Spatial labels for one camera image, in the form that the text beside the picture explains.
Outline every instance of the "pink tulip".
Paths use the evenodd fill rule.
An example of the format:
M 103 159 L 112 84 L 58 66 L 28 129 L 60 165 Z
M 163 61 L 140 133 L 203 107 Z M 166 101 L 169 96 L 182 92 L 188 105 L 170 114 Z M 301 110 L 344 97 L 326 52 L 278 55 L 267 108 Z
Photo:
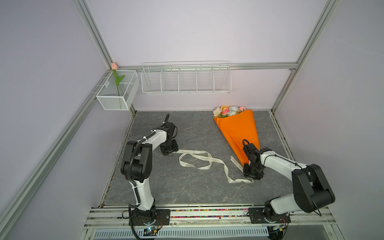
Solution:
M 117 70 L 119 67 L 116 63 L 112 63 L 111 68 L 112 68 L 112 70 Z
M 221 112 L 221 114 L 226 115 L 228 112 L 229 112 L 229 109 L 228 108 L 224 108 L 223 111 Z

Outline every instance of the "gray marble surface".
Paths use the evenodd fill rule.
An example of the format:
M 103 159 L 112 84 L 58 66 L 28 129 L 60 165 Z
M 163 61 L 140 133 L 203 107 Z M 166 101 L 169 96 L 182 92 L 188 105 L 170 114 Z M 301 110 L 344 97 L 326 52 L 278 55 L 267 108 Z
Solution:
M 235 153 L 213 120 L 211 111 L 169 112 L 169 121 L 178 127 L 176 141 L 179 149 L 203 150 L 228 166 L 229 177 L 243 178 L 242 172 L 230 161 Z M 137 112 L 129 140 L 148 135 L 161 124 L 167 112 Z M 260 147 L 269 147 L 286 156 L 268 111 L 253 111 Z M 228 183 L 222 164 L 213 163 L 209 170 L 182 167 L 180 154 L 163 156 L 158 147 L 153 151 L 153 169 L 149 177 L 151 192 L 157 204 L 264 204 L 265 201 L 292 192 L 292 183 L 270 168 L 264 170 L 264 178 L 252 184 Z M 183 161 L 197 167 L 206 161 L 185 156 Z M 120 163 L 110 185 L 106 205 L 134 204 L 131 185 L 120 173 Z

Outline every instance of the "wire rack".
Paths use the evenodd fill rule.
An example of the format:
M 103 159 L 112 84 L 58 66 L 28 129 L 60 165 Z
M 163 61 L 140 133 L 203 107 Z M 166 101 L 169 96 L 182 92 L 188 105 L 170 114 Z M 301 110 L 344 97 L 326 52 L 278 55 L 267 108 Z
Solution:
M 143 63 L 144 94 L 229 93 L 229 62 Z
M 125 75 L 119 90 L 111 72 L 96 97 L 105 110 L 129 110 L 140 85 L 139 78 L 134 70 L 116 70 L 116 73 L 119 77 Z

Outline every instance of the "white ribbon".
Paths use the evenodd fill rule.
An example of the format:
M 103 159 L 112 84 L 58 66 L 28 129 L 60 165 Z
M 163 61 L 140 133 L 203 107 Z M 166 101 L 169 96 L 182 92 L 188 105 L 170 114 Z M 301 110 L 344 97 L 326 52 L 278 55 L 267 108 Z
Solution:
M 224 172 L 225 172 L 225 176 L 227 177 L 227 180 L 229 183 L 236 183 L 236 182 L 245 182 L 245 183 L 253 183 L 253 179 L 246 179 L 246 178 L 238 178 L 238 179 L 231 179 L 229 176 L 228 176 L 228 167 L 227 165 L 221 160 L 221 159 L 218 159 L 218 158 L 214 158 L 212 157 L 212 155 L 209 153 L 209 152 L 206 152 L 206 151 L 192 151 L 192 150 L 178 150 L 177 152 L 174 152 L 174 153 L 181 153 L 180 157 L 179 157 L 179 163 L 181 166 L 183 167 L 196 167 L 195 165 L 193 164 L 190 164 L 190 163 L 186 163 L 186 162 L 183 162 L 181 161 L 181 159 L 189 154 L 191 155 L 192 157 L 195 157 L 197 159 L 200 159 L 200 160 L 204 160 L 204 161 L 208 161 L 209 164 L 206 165 L 206 166 L 203 166 L 203 167 L 196 167 L 198 169 L 202 169 L 202 170 L 207 170 L 207 169 L 210 169 L 211 168 L 211 165 L 213 162 L 218 162 L 218 163 L 221 163 L 221 164 L 224 164 Z M 204 154 L 204 153 L 207 153 L 208 154 L 208 157 L 205 157 L 205 156 L 200 156 L 200 155 L 197 155 L 197 154 Z M 240 163 L 238 163 L 234 157 L 231 156 L 231 161 L 236 165 L 237 168 L 240 169 L 241 172 L 243 172 L 243 167 L 240 165 Z

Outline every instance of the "orange wrapping paper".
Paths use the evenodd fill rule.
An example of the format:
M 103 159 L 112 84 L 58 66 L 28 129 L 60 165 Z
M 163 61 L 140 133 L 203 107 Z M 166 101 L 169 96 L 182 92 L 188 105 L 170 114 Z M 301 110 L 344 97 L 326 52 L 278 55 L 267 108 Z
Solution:
M 243 166 L 245 163 L 249 163 L 247 156 L 243 152 L 243 139 L 248 140 L 260 149 L 252 110 L 245 110 L 226 118 L 214 118 L 214 120 L 240 163 Z

